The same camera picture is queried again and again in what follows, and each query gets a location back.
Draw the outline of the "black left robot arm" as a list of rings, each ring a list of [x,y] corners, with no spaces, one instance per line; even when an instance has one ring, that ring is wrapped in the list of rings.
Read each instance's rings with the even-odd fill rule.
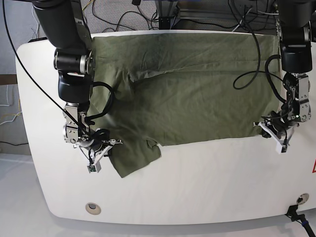
[[[278,153],[287,151],[295,128],[311,118],[310,81],[307,73],[313,68],[311,18],[315,4],[314,0],[277,1],[276,28],[280,53],[268,58],[265,75],[282,106],[279,112],[272,111],[270,116],[263,117],[263,121],[257,122],[256,126],[262,128],[263,137],[276,141]],[[285,72],[282,85],[286,90],[286,98],[280,96],[271,79],[268,67],[274,59],[281,60]]]

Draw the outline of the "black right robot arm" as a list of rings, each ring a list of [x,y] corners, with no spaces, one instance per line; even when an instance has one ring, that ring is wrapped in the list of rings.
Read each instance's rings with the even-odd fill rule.
[[[98,172],[100,159],[120,140],[110,139],[107,129],[91,129],[94,120],[111,109],[115,93],[105,82],[94,81],[95,55],[92,37],[79,0],[34,0],[35,13],[42,29],[55,46],[54,68],[58,71],[58,95],[65,101],[64,139],[80,150],[87,149],[87,168]],[[102,112],[89,116],[90,98],[95,87],[105,87],[109,99]]]

